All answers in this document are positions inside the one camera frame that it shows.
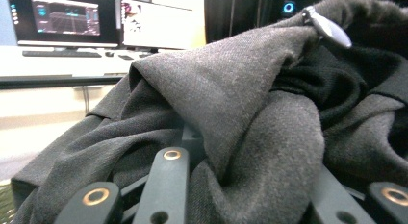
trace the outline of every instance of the black plastic part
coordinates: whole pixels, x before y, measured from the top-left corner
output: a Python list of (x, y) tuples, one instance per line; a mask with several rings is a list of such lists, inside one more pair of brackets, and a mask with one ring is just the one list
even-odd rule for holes
[(138, 211), (139, 203), (123, 212), (121, 224), (131, 224), (136, 212)]
[(189, 151), (190, 172), (192, 172), (205, 158), (203, 137), (191, 125), (185, 124), (181, 147)]
[(374, 224), (375, 222), (323, 167), (311, 195), (312, 215), (309, 222), (319, 224)]
[[(167, 151), (180, 155), (167, 154), (170, 159), (166, 159)], [(189, 159), (189, 152), (184, 148), (171, 147), (157, 153), (134, 224), (186, 223)]]
[(378, 223), (408, 223), (408, 189), (393, 183), (373, 183), (364, 203)]
[(140, 201), (141, 193), (143, 192), (147, 179), (148, 176), (144, 176), (120, 191), (125, 210), (131, 208)]
[(54, 223), (118, 223), (122, 213), (119, 187), (113, 183), (94, 183), (79, 190)]

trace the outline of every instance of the white desk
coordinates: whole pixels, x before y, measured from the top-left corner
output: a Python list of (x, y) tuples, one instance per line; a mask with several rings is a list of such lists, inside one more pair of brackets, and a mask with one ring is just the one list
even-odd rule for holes
[[(132, 61), (139, 53), (117, 50), (113, 57), (106, 57), (104, 50), (97, 51), (102, 58), (37, 58), (23, 57), (27, 47), (0, 46), (0, 77), (29, 76), (114, 76), (128, 73)], [(117, 55), (127, 55), (126, 61)]]

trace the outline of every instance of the black device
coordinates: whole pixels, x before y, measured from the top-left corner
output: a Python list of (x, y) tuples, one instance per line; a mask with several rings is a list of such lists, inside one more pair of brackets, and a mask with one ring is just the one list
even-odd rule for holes
[(18, 45), (117, 47), (115, 0), (9, 0)]

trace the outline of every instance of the computer monitor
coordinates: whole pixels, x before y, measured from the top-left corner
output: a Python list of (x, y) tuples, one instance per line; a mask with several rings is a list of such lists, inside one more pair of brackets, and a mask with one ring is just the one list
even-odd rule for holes
[(18, 45), (117, 47), (115, 0), (9, 0)]
[(120, 7), (124, 46), (152, 50), (191, 48), (192, 10), (138, 0), (120, 0)]

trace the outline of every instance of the desk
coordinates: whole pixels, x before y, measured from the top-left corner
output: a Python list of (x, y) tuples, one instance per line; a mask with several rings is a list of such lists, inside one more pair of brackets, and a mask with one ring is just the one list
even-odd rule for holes
[[(102, 58), (23, 57), (22, 51), (28, 49), (0, 46), (0, 89), (115, 84), (139, 59), (139, 53), (127, 50), (117, 50), (113, 57), (97, 51)], [(122, 54), (134, 59), (123, 60), (118, 56)]]

